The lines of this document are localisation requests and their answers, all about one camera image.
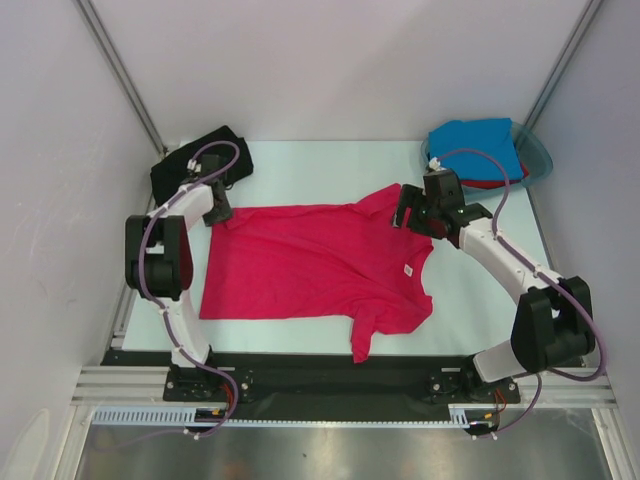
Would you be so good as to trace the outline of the pink t shirt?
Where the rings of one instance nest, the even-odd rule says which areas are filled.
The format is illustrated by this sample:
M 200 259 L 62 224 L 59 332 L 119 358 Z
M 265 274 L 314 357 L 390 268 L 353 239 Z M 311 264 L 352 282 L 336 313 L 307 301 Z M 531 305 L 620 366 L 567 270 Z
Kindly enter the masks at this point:
M 356 363 L 372 337 L 410 334 L 434 311 L 429 238 L 392 226 L 391 184 L 355 203 L 239 208 L 212 228 L 203 321 L 344 316 Z

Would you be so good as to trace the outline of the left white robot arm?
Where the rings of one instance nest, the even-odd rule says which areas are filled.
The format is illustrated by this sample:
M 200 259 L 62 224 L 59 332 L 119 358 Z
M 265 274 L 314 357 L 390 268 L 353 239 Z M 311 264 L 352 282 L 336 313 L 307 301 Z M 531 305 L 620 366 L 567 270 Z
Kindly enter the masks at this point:
M 171 366 L 188 373 L 186 387 L 197 398 L 214 397 L 231 376 L 212 365 L 212 347 L 203 335 L 190 288 L 194 262 L 189 230 L 215 205 L 214 185 L 239 154 L 207 170 L 195 154 L 188 166 L 195 174 L 166 202 L 125 222 L 125 279 L 129 288 L 154 305 L 171 343 Z

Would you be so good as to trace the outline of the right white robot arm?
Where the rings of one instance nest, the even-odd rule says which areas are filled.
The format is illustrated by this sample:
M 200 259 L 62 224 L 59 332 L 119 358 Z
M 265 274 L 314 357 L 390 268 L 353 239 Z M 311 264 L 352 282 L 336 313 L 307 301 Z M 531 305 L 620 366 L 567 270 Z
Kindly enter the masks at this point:
M 403 185 L 392 217 L 393 227 L 447 240 L 476 260 L 516 305 L 510 338 L 471 356 L 471 370 L 461 376 L 473 401 L 486 400 L 507 378 L 558 372 L 597 345 L 588 284 L 562 277 L 512 244 L 498 215 L 467 202 L 456 173 L 443 169 L 427 171 L 422 186 Z

